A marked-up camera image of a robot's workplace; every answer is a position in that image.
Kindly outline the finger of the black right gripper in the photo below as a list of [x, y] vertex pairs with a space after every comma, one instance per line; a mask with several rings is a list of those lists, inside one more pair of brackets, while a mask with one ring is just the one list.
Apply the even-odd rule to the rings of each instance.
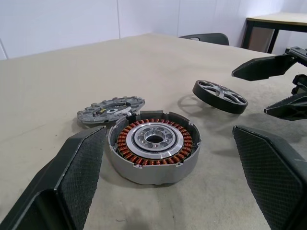
[[231, 75], [247, 81], [265, 80], [284, 75], [296, 62], [289, 54], [254, 58], [241, 64]]
[[292, 95], [264, 109], [264, 113], [282, 120], [307, 119], [307, 92]]

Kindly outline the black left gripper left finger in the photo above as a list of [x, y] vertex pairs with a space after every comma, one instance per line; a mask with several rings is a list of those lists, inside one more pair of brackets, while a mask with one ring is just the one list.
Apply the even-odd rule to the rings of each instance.
[[0, 223], [0, 230], [83, 230], [97, 188], [105, 139], [105, 126], [69, 137], [31, 180]]

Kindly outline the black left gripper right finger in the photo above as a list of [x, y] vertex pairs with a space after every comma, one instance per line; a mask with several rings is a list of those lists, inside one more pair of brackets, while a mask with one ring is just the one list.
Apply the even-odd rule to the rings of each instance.
[[234, 126], [248, 186], [271, 230], [307, 230], [307, 160], [283, 138]]

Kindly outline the black silver spoked rotor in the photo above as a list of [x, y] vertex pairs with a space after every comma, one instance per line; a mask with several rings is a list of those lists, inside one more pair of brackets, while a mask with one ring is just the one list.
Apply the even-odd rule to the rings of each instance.
[[214, 82], [197, 80], [192, 91], [203, 102], [228, 113], [242, 114], [248, 106], [243, 96]]

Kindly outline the grey round motor cover plate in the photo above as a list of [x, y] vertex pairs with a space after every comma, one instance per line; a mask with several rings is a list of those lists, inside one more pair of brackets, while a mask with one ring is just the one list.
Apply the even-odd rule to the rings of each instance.
[[77, 112], [77, 120], [86, 127], [116, 122], [122, 117], [137, 113], [145, 105], [145, 100], [138, 96], [115, 97], [93, 103]]

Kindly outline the black framed side table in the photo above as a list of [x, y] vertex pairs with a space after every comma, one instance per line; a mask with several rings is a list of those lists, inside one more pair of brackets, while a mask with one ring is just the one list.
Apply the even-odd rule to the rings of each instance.
[[307, 14], [279, 12], [246, 18], [246, 27], [241, 48], [249, 49], [254, 27], [273, 29], [267, 53], [272, 53], [280, 30], [307, 33]]

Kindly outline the black folding chair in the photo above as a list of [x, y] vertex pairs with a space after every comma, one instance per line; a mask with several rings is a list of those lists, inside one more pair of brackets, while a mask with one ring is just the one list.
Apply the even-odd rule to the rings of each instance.
[[224, 46], [230, 45], [228, 37], [223, 33], [191, 34], [181, 36], [180, 38]]

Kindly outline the grey stator housing copper coils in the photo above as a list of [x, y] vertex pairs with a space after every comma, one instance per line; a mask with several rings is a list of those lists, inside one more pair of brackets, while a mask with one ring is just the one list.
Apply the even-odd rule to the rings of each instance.
[[120, 118], [108, 134], [109, 161], [125, 179], [143, 185], [176, 183], [196, 166], [201, 136], [182, 115], [141, 111]]

